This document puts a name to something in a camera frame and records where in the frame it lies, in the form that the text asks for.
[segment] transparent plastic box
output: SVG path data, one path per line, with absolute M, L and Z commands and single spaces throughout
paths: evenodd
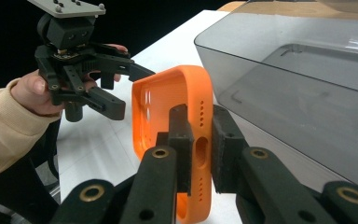
M 358 184 L 358 13 L 249 2 L 195 44 L 220 105 Z

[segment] phone case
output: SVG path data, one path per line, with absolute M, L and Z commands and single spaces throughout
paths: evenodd
M 176 214 L 182 223 L 201 222 L 211 208 L 211 148 L 213 87 L 206 70 L 180 65 L 132 85 L 133 145 L 141 160 L 154 147 L 158 132 L 167 132 L 169 111 L 187 105 L 187 119 L 194 136 L 191 196 L 178 193 Z

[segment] metal mounting plate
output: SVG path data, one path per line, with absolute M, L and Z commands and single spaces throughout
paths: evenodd
M 95 6 L 83 1 L 72 0 L 28 0 L 55 18 L 73 18 L 104 15 L 103 4 Z

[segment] white table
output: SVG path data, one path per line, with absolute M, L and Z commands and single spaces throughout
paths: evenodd
M 201 65 L 194 38 L 226 15 L 222 11 L 202 11 L 133 60 L 155 72 L 179 64 Z M 127 103 L 124 120 L 107 119 L 86 106 L 81 121 L 70 123 L 62 118 L 57 143 L 62 201 L 86 180 L 104 179 L 117 185 L 137 171 L 140 162 L 133 152 L 131 138 L 131 82 L 122 76 L 111 92 Z M 326 181 L 341 179 L 246 120 L 236 116 L 234 119 L 251 146 L 274 151 L 302 183 L 320 190 Z M 235 195 L 218 195 L 213 190 L 211 214 L 203 223 L 241 223 Z

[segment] finger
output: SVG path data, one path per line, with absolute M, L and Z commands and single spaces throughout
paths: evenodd
M 121 74 L 115 74 L 113 76 L 113 80 L 116 81 L 116 82 L 119 82 L 121 80 Z
M 96 73 L 101 73 L 101 72 L 100 71 L 92 71 L 90 73 L 87 73 L 86 75 L 83 76 L 82 81 L 83 82 L 95 81 L 95 79 L 91 77 L 91 74 L 96 74 Z
M 22 92 L 22 94 L 26 95 L 41 95 L 44 94 L 46 90 L 46 81 L 37 74 L 37 70 L 25 75 L 20 79 L 17 83 L 18 92 Z
M 86 81 L 84 83 L 84 87 L 86 88 L 86 91 L 88 91 L 89 89 L 91 89 L 92 87 L 96 87 L 98 86 L 97 83 L 94 80 L 90 80 L 90 81 Z
M 124 47 L 124 46 L 122 46 L 122 45 L 108 44 L 107 46 L 115 47 L 115 48 L 117 48 L 118 50 L 124 51 L 124 52 L 128 52 L 128 51 L 129 51 L 126 47 Z
M 37 95 L 43 95 L 47 91 L 47 83 L 45 79 L 40 76 L 32 76 L 28 79 L 28 86 L 31 92 Z

